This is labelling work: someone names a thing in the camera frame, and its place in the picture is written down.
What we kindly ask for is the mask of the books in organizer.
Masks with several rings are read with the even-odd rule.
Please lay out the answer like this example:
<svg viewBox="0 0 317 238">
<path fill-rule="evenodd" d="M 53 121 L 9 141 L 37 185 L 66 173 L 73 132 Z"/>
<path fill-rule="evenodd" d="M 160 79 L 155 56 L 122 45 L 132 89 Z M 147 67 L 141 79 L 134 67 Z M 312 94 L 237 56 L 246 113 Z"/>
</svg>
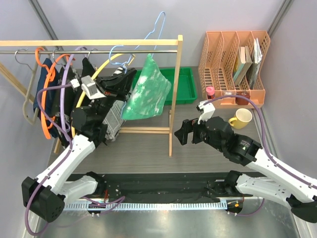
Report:
<svg viewBox="0 0 317 238">
<path fill-rule="evenodd" d="M 237 87 L 244 78 L 247 79 L 249 88 L 253 89 L 260 70 L 263 54 L 258 38 L 253 39 L 253 50 L 250 53 L 248 46 L 240 46 L 233 68 L 233 82 Z"/>
</svg>

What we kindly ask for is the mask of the pink capped bottle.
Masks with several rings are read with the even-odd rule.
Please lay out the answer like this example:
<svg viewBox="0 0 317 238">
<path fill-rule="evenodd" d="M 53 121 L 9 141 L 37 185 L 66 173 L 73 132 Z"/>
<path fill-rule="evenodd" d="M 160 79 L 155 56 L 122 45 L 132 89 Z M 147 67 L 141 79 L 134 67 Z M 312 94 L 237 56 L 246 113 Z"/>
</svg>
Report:
<svg viewBox="0 0 317 238">
<path fill-rule="evenodd" d="M 215 98 L 215 88 L 213 86 L 206 87 L 206 94 L 207 94 L 207 98 L 209 100 L 214 99 Z"/>
</svg>

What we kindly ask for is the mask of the black white patterned trousers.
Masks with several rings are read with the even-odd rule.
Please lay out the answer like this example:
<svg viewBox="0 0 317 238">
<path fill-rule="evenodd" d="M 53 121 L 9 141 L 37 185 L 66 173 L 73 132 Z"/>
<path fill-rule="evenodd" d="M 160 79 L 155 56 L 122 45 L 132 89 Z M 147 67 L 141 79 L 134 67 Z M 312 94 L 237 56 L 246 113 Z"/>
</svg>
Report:
<svg viewBox="0 0 317 238">
<path fill-rule="evenodd" d="M 68 132 L 69 136 L 71 135 L 71 112 L 75 108 L 76 103 L 80 97 L 81 92 L 79 91 L 80 88 L 73 89 L 72 87 L 68 87 L 64 89 L 64 121 L 65 121 L 65 129 Z M 61 89 L 56 89 L 53 91 L 54 99 L 52 108 L 50 111 L 50 117 L 54 118 L 54 122 L 61 126 L 61 119 L 60 119 L 60 93 Z"/>
</svg>

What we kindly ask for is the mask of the navy blue trousers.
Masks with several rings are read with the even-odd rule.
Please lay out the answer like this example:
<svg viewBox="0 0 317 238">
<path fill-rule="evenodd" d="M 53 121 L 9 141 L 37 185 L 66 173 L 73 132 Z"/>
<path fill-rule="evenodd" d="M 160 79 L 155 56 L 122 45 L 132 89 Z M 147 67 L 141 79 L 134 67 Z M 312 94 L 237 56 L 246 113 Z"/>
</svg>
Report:
<svg viewBox="0 0 317 238">
<path fill-rule="evenodd" d="M 52 67 L 53 62 L 49 58 L 46 58 L 43 62 L 40 62 L 40 60 L 37 59 L 37 63 L 41 67 L 41 71 L 40 71 L 40 77 L 39 77 L 37 90 L 36 90 L 36 98 L 33 103 L 33 111 L 35 111 L 35 109 L 39 110 L 38 118 L 40 119 L 44 136 L 46 139 L 51 139 L 50 131 L 53 130 L 53 125 L 51 124 L 49 120 L 46 120 L 45 117 L 42 117 L 39 104 L 42 103 L 42 96 L 44 96 L 45 103 L 42 105 L 42 107 L 45 109 L 46 114 L 50 115 L 50 111 L 51 111 L 53 99 L 54 99 L 53 90 L 45 92 L 43 95 L 41 95 L 40 103 L 38 103 L 37 94 L 43 88 L 57 86 L 57 83 L 59 80 L 59 73 L 55 67 Z"/>
</svg>

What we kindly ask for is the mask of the green plastic tray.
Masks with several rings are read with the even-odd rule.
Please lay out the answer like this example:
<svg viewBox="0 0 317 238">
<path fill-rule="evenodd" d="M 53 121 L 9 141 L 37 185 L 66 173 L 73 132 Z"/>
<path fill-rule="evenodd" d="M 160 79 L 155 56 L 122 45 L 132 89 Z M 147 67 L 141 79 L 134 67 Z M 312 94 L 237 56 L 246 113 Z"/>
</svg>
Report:
<svg viewBox="0 0 317 238">
<path fill-rule="evenodd" d="M 173 85 L 175 68 L 160 68 L 162 75 Z M 181 67 L 178 78 L 176 104 L 192 104 L 197 99 L 197 91 L 192 69 Z"/>
</svg>

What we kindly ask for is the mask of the green white trousers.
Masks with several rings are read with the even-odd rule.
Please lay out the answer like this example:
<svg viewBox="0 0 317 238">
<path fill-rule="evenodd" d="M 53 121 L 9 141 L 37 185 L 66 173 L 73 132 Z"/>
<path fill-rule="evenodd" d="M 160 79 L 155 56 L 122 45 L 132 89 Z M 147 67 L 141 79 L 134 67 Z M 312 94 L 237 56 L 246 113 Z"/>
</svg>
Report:
<svg viewBox="0 0 317 238">
<path fill-rule="evenodd" d="M 171 83 L 163 76 L 152 55 L 147 55 L 131 96 L 122 109 L 121 118 L 139 120 L 160 116 L 170 90 Z"/>
</svg>

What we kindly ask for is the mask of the wooden clothes rack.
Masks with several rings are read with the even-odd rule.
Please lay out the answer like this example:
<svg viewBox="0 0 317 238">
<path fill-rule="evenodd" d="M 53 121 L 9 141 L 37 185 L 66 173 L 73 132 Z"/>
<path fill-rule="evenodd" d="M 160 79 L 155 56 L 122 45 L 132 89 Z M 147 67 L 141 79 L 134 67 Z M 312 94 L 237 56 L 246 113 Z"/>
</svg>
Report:
<svg viewBox="0 0 317 238">
<path fill-rule="evenodd" d="M 47 47 L 47 46 L 177 46 L 177 50 L 162 50 L 162 51 L 116 51 L 116 55 L 110 57 L 115 59 L 123 54 L 145 54 L 145 53 L 176 53 L 176 66 L 174 70 L 173 96 L 171 110 L 169 111 L 169 127 L 122 127 L 121 133 L 132 134 L 168 134 L 169 135 L 169 157 L 172 157 L 172 133 L 175 116 L 175 106 L 178 90 L 179 70 L 181 63 L 181 54 L 183 46 L 183 36 L 178 35 L 177 39 L 114 39 L 114 40 L 9 40 L 0 41 L 1 47 Z M 0 63 L 1 75 L 25 98 L 25 102 L 34 103 L 35 97 L 30 94 L 33 87 L 34 77 L 38 65 L 36 63 L 34 69 L 31 69 L 32 76 L 29 82 L 29 88 L 26 89 L 20 81 L 2 64 Z"/>
</svg>

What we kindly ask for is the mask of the newspaper print trousers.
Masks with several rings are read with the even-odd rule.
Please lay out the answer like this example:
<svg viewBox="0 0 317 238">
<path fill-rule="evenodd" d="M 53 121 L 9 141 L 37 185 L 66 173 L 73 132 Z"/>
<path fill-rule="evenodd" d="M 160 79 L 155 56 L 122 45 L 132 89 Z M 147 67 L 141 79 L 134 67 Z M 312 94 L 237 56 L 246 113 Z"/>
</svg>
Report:
<svg viewBox="0 0 317 238">
<path fill-rule="evenodd" d="M 130 93 L 124 96 L 123 101 L 116 100 L 105 117 L 103 124 L 107 124 L 106 140 L 116 140 L 122 125 L 125 123 L 125 120 L 122 119 L 122 109 L 129 97 Z"/>
</svg>

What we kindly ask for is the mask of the dark red jar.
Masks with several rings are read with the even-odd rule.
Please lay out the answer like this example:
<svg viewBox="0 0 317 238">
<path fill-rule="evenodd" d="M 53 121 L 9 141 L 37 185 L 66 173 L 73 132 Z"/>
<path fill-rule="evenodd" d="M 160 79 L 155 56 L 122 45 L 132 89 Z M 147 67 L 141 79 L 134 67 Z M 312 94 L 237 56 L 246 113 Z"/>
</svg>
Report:
<svg viewBox="0 0 317 238">
<path fill-rule="evenodd" d="M 248 105 L 249 104 L 249 98 L 250 94 L 248 91 L 241 91 L 237 92 L 236 95 L 240 96 L 238 98 L 235 98 L 235 103 L 241 106 Z"/>
</svg>

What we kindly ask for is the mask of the orange plastic file organizer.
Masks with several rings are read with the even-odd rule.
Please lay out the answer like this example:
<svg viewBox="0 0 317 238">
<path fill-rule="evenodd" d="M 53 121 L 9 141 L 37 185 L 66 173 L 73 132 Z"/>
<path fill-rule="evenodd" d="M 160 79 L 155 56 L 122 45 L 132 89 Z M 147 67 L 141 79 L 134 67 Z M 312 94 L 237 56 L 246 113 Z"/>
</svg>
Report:
<svg viewBox="0 0 317 238">
<path fill-rule="evenodd" d="M 266 31 L 207 31 L 203 43 L 200 63 L 198 66 L 199 80 L 204 100 L 209 97 L 207 88 L 215 89 L 215 97 L 226 93 L 241 94 L 246 92 L 257 107 L 264 105 L 265 89 L 260 75 L 249 87 L 246 78 L 239 85 L 234 85 L 233 70 L 239 47 L 248 47 L 252 52 L 254 39 L 258 39 L 260 49 L 265 59 L 270 45 L 270 37 Z"/>
</svg>

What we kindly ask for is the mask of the orange plastic hanger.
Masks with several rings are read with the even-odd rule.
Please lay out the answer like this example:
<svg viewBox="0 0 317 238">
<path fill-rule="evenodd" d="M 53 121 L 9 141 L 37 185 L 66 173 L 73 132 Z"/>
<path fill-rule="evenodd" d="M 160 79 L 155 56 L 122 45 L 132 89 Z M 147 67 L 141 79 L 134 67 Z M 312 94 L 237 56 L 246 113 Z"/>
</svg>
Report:
<svg viewBox="0 0 317 238">
<path fill-rule="evenodd" d="M 43 88 L 57 86 L 58 80 L 60 78 L 59 73 L 56 69 L 56 63 L 53 63 L 49 58 L 46 58 L 44 62 L 40 61 L 39 51 L 43 51 L 43 47 L 37 47 L 35 50 L 35 60 L 38 66 L 41 67 L 40 77 L 37 85 L 36 95 Z M 53 100 L 55 97 L 55 90 L 46 91 L 42 93 L 40 104 L 47 113 L 50 115 Z M 51 137 L 57 138 L 55 132 L 53 132 L 53 124 L 46 119 L 42 114 L 41 110 L 38 112 L 38 117 L 41 121 L 42 130 L 46 139 L 51 139 Z"/>
</svg>

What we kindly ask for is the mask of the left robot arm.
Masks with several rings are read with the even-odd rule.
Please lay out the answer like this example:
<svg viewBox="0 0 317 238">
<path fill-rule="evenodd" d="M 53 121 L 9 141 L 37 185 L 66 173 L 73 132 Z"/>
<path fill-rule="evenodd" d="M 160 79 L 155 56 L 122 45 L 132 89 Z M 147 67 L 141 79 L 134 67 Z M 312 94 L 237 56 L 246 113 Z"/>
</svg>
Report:
<svg viewBox="0 0 317 238">
<path fill-rule="evenodd" d="M 27 177 L 22 182 L 23 204 L 46 222 L 55 221 L 66 204 L 92 195 L 100 198 L 106 189 L 105 180 L 94 172 L 88 172 L 71 183 L 66 180 L 77 166 L 106 140 L 108 125 L 103 121 L 115 101 L 125 101 L 130 92 L 135 68 L 118 68 L 112 76 L 91 79 L 82 77 L 82 86 L 93 96 L 86 106 L 71 112 L 72 125 L 78 134 L 70 140 L 62 154 L 36 178 Z"/>
</svg>

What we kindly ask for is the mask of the yellow plastic hanger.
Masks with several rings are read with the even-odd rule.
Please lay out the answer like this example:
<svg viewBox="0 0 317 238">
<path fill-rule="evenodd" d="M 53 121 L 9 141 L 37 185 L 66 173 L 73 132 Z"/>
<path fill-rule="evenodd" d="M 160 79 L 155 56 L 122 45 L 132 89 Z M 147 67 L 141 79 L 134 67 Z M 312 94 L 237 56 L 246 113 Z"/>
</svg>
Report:
<svg viewBox="0 0 317 238">
<path fill-rule="evenodd" d="M 110 63 L 111 60 L 114 60 L 115 58 L 117 58 L 121 55 L 123 55 L 123 54 L 115 54 L 115 55 L 111 56 L 110 59 L 107 59 L 99 68 L 96 68 L 95 72 L 92 75 L 92 79 L 96 79 L 97 76 L 99 75 L 99 73 L 103 70 L 104 67 L 106 67 Z M 124 63 L 124 65 L 129 66 L 131 64 L 131 62 L 134 60 L 134 58 L 135 58 L 135 55 L 132 54 L 128 60 L 128 63 Z M 75 103 L 76 103 L 75 108 L 80 107 L 82 105 L 82 102 L 83 102 L 85 96 L 86 96 L 85 92 L 82 91 L 80 94 L 80 97 L 75 100 Z M 74 137 L 76 134 L 74 126 L 71 126 L 71 134 L 72 134 L 72 137 Z"/>
</svg>

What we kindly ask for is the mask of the yellow mug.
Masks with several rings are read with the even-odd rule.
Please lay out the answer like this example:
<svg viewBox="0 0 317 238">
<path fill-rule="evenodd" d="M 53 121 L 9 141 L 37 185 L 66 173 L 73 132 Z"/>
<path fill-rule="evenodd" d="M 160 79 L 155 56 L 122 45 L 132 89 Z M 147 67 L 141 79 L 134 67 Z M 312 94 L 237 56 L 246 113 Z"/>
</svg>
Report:
<svg viewBox="0 0 317 238">
<path fill-rule="evenodd" d="M 230 126 L 235 129 L 244 128 L 251 120 L 253 115 L 248 109 L 240 108 L 236 111 L 235 116 L 228 120 Z"/>
</svg>

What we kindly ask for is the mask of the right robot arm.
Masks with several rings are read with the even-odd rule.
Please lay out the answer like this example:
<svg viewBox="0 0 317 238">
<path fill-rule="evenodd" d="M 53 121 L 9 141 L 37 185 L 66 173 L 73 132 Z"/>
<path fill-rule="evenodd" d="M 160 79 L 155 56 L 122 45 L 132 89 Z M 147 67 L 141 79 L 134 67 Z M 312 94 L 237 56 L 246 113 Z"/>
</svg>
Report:
<svg viewBox="0 0 317 238">
<path fill-rule="evenodd" d="M 240 193 L 259 196 L 287 207 L 295 216 L 306 222 L 316 223 L 316 179 L 266 152 L 262 145 L 252 138 L 235 133 L 221 117 L 212 117 L 204 122 L 186 119 L 174 135 L 181 145 L 185 145 L 189 133 L 193 135 L 193 144 L 204 142 L 221 152 L 229 161 L 253 169 L 272 180 L 263 181 L 232 171 L 223 184 L 227 195 L 235 196 Z"/>
</svg>

